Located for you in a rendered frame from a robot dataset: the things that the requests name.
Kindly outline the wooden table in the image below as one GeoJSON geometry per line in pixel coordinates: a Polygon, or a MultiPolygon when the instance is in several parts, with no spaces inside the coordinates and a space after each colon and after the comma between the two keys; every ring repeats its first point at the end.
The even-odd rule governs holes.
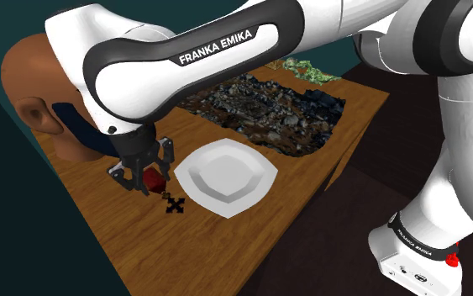
{"type": "Polygon", "coordinates": [[[386,101],[381,78],[358,65],[325,84],[346,101],[329,143],[303,157],[261,147],[276,179],[259,203],[229,219],[192,200],[169,214],[159,195],[127,192],[108,178],[111,158],[65,161],[48,135],[36,140],[131,296],[334,296],[340,284],[353,287],[344,252],[332,241],[340,229],[329,218],[306,230],[301,224],[329,200],[326,186],[347,172],[386,101]]]}

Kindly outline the dark rocky rubble slab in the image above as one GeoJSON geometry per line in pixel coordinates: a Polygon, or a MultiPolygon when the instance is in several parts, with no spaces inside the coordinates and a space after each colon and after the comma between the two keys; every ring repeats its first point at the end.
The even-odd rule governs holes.
{"type": "Polygon", "coordinates": [[[302,157],[325,146],[345,104],[322,90],[299,93],[247,73],[197,92],[178,106],[242,134],[255,145],[302,157]]]}

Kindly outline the white plate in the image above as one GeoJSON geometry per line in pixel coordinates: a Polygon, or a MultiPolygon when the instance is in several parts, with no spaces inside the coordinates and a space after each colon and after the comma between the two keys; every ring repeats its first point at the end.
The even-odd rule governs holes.
{"type": "Polygon", "coordinates": [[[278,170],[257,150],[225,138],[196,149],[174,173],[191,200],[230,219],[263,199],[278,170]]]}

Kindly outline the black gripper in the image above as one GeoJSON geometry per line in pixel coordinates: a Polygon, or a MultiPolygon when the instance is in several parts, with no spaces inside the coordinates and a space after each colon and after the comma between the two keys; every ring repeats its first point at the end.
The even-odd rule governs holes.
{"type": "MultiPolygon", "coordinates": [[[[120,157],[120,162],[109,167],[107,174],[119,185],[128,191],[136,190],[143,195],[149,196],[149,190],[143,181],[143,170],[137,166],[129,168],[131,178],[125,177],[128,168],[125,165],[149,165],[153,160],[153,146],[155,145],[156,128],[154,124],[143,124],[138,129],[121,135],[110,135],[116,152],[120,157]]],[[[163,150],[163,157],[156,162],[160,168],[160,173],[166,181],[170,181],[169,170],[171,163],[175,160],[174,142],[172,139],[164,137],[159,140],[163,150]]]]}

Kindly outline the red gem with black cross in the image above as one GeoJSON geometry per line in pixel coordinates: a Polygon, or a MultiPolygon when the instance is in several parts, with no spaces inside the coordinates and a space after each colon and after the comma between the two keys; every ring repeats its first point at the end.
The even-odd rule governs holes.
{"type": "Polygon", "coordinates": [[[144,185],[151,193],[158,193],[163,200],[166,201],[167,214],[183,214],[184,213],[184,198],[173,198],[169,192],[166,191],[166,180],[153,167],[149,167],[143,174],[144,185]]]}

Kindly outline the green leafy sprig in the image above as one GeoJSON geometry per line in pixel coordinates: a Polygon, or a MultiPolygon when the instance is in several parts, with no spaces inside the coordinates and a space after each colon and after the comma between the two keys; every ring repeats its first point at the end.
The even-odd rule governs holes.
{"type": "Polygon", "coordinates": [[[319,86],[327,82],[340,80],[340,77],[325,74],[318,68],[313,67],[310,61],[299,61],[293,57],[287,58],[283,62],[282,67],[285,70],[292,71],[296,78],[312,84],[318,84],[319,86]]]}

